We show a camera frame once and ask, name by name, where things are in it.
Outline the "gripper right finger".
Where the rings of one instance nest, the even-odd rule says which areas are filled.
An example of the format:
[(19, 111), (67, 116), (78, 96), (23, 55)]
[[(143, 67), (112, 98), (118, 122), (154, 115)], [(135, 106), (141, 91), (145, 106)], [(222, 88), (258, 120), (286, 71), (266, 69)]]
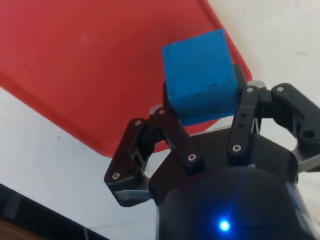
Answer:
[(246, 82), (239, 64), (233, 66), (238, 82), (238, 107), (233, 116), (227, 145), (231, 165), (245, 166), (253, 153), (254, 136), (261, 120), (273, 119), (297, 140), (293, 154), (299, 172), (320, 170), (320, 109), (289, 83), (268, 90), (264, 82)]

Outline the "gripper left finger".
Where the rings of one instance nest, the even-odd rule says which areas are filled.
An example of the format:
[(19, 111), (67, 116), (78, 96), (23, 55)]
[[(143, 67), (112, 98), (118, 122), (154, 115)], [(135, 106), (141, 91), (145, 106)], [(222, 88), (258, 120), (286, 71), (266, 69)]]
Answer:
[[(104, 175), (104, 182), (122, 207), (148, 200), (160, 205), (166, 195), (183, 180), (204, 170), (203, 155), (193, 143), (169, 102), (163, 87), (163, 105), (148, 119), (130, 120)], [(152, 177), (145, 175), (157, 143), (170, 149)]]

